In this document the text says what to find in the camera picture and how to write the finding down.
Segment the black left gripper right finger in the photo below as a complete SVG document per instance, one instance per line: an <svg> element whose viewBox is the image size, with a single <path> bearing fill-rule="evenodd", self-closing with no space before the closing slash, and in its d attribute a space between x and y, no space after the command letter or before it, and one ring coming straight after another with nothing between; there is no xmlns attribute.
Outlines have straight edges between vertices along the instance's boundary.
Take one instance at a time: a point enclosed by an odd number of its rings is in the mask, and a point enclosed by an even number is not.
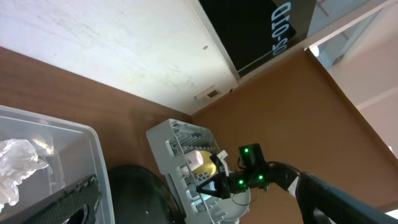
<svg viewBox="0 0 398 224"><path fill-rule="evenodd" d="M315 210L335 223L397 223L397 219L306 172L300 174L295 194L304 223L319 222Z"/></svg>

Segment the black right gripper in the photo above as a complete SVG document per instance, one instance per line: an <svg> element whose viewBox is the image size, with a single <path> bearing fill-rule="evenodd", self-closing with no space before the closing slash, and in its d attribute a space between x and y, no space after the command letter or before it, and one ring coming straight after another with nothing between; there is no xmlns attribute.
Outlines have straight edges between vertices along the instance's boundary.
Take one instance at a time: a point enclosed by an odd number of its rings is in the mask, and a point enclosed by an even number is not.
<svg viewBox="0 0 398 224"><path fill-rule="evenodd" d="M215 174L200 185L196 191L221 199L231 197L231 193L241 193L247 189L264 189L269 186L269 164L266 162L260 144L254 143L238 148L238 167L227 178L225 172Z"/></svg>

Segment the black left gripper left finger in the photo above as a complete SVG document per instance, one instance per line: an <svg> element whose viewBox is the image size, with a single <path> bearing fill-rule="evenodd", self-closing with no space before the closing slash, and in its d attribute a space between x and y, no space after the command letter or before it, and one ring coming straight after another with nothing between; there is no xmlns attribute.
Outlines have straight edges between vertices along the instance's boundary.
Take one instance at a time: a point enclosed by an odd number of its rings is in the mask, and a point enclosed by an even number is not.
<svg viewBox="0 0 398 224"><path fill-rule="evenodd" d="M101 191L95 174L72 183L25 210L4 218L1 224L61 224L96 222Z"/></svg>

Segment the yellow bowl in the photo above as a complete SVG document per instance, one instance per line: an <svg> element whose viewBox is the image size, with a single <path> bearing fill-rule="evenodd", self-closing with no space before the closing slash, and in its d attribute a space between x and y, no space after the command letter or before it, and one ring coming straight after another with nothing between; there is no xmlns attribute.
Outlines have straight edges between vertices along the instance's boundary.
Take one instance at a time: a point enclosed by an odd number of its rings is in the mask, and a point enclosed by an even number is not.
<svg viewBox="0 0 398 224"><path fill-rule="evenodd" d="M216 173L216 166L210 159L212 153L208 151L200 151L200 154L203 158L203 164L199 166L197 169L194 170L196 175L199 174L206 174L206 175L213 175Z"/></svg>

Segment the light grey plate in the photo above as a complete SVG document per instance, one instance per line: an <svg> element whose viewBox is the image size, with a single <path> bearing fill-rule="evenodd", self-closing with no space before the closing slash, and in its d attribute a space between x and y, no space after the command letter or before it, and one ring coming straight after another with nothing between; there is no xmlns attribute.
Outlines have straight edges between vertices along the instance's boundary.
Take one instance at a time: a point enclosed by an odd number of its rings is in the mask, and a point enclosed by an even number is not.
<svg viewBox="0 0 398 224"><path fill-rule="evenodd" d="M216 216L225 213L225 215L223 215L223 220L234 221L246 213L246 210L249 207L248 203L250 201L250 190L246 190L243 193L235 195L232 194L231 198L221 199L218 201L211 209L211 213Z"/></svg>

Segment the pink cup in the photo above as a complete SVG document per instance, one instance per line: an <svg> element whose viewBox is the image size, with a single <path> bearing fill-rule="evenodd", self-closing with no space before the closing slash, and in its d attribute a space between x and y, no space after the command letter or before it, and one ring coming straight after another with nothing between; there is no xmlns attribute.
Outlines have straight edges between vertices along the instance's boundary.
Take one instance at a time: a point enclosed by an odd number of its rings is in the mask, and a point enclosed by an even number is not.
<svg viewBox="0 0 398 224"><path fill-rule="evenodd" d="M184 156L187 162L187 166L183 166L180 169L182 175L184 176L188 175L191 171L194 171L195 169L199 168L204 163L203 156L198 150L190 151L186 153Z"/></svg>

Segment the large white tissue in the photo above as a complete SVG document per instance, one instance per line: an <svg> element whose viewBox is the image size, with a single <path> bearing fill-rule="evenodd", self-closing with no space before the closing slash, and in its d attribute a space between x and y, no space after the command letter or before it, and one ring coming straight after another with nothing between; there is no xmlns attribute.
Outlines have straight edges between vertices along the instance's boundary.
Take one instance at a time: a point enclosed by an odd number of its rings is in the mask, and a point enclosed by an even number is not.
<svg viewBox="0 0 398 224"><path fill-rule="evenodd" d="M48 167L26 139L1 141L1 210L19 201L18 185L35 171Z"/></svg>

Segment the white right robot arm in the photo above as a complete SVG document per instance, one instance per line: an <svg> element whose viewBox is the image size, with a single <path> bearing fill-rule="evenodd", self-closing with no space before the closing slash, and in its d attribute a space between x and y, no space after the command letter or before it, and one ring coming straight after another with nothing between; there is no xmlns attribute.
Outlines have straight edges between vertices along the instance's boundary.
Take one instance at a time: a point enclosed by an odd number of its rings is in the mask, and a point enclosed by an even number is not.
<svg viewBox="0 0 398 224"><path fill-rule="evenodd" d="M199 184L196 191L201 194L227 199L249 189L267 190L271 183L288 190L291 183L300 174L296 168L288 164L275 161L267 162L258 143L241 146L238 148L238 152L239 170L229 174L225 170L221 170L220 159L215 155L210 156L210 159L216 165L217 173Z"/></svg>

